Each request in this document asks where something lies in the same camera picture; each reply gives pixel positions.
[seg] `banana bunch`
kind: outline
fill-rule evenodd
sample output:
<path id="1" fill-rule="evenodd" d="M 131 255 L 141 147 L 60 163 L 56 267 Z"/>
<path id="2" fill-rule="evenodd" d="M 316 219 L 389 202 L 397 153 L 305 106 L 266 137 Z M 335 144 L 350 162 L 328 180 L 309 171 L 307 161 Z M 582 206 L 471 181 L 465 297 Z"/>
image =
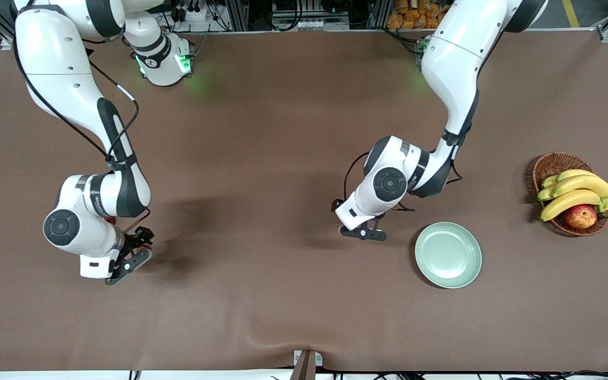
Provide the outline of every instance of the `banana bunch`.
<path id="1" fill-rule="evenodd" d="M 541 187 L 538 200 L 552 200 L 541 212 L 544 222 L 580 204 L 594 205 L 598 214 L 608 212 L 608 183 L 587 170 L 566 170 L 546 178 Z"/>

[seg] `fruit basket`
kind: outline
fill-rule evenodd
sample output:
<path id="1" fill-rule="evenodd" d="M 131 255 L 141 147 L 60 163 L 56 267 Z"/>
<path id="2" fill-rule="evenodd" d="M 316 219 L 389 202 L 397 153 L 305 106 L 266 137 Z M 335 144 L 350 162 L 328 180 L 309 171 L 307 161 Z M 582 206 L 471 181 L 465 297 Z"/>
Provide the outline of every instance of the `fruit basket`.
<path id="1" fill-rule="evenodd" d="M 541 183 L 546 178 L 562 173 L 569 169 L 582 169 L 594 173 L 591 168 L 582 159 L 568 153 L 550 153 L 538 159 L 534 164 L 534 170 L 531 172 L 533 177 L 534 189 L 536 193 L 541 190 Z M 541 207 L 545 207 L 548 202 L 541 202 Z M 590 236 L 602 231 L 608 224 L 608 217 L 598 218 L 598 220 L 586 229 L 575 229 L 564 220 L 564 215 L 560 214 L 556 218 L 550 220 L 559 230 L 574 236 Z"/>

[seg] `red apple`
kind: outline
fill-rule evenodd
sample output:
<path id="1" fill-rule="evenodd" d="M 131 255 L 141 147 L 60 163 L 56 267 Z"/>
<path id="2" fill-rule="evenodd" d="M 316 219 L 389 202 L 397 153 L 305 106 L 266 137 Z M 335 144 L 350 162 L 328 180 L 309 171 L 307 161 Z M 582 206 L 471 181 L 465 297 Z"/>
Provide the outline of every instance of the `red apple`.
<path id="1" fill-rule="evenodd" d="M 597 212 L 591 205 L 580 204 L 564 212 L 564 220 L 572 228 L 583 230 L 597 221 Z"/>

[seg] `ceramic plate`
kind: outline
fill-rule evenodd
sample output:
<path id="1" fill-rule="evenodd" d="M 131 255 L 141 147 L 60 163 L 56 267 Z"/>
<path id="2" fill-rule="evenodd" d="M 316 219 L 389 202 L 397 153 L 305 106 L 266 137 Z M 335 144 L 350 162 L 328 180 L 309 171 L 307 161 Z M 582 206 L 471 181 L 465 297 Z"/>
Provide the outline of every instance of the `ceramic plate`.
<path id="1" fill-rule="evenodd" d="M 414 247 L 424 276 L 440 287 L 455 289 L 473 282 L 482 268 L 482 250 L 473 234 L 451 222 L 426 227 Z"/>

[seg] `yellow floor line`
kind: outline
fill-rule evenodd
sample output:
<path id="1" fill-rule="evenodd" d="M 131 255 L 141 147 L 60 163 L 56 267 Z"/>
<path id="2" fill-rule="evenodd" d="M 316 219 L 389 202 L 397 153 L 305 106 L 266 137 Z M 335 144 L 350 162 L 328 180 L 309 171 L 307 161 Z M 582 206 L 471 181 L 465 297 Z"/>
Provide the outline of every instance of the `yellow floor line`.
<path id="1" fill-rule="evenodd" d="M 576 18 L 576 12 L 574 12 L 574 5 L 572 5 L 572 0 L 562 0 L 562 5 L 564 5 L 564 12 L 567 13 L 569 25 L 572 28 L 578 28 L 580 25 L 578 24 L 578 19 Z"/>

